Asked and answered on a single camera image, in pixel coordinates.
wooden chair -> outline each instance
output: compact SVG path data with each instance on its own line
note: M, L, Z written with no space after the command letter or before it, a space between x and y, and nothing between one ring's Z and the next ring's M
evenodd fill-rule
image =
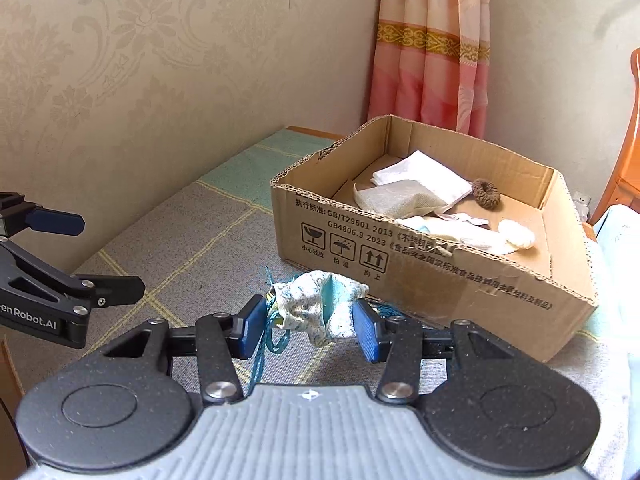
M590 224L595 224L610 205L624 204L640 213L640 48L631 54L631 72L636 79L636 99L622 149L609 183L594 211Z

gray gripper base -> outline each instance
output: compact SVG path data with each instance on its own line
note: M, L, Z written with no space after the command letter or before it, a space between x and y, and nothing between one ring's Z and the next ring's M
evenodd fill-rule
M443 452L414 411L377 402L363 386L269 384L259 384L237 404L207 408L178 446L143 465L87 475L36 466L22 476L22 480L297 478L483 480L497 476ZM547 478L591 477L572 468Z

floral wallpaper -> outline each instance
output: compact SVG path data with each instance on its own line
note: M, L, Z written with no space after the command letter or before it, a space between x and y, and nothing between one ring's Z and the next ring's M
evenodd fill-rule
M367 105L378 0L0 0L0 188L84 215L18 241L69 270L288 124Z

curtain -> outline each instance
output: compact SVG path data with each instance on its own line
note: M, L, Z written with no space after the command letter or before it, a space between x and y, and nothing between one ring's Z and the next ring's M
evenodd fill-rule
M380 0L369 118L482 137L488 40L489 0Z

brown scrunchie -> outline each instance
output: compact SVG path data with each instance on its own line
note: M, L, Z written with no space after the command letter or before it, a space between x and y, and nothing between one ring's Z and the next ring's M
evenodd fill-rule
M474 180L471 185L471 193L478 205L485 209L495 209L500 203L500 193L497 187L485 178Z

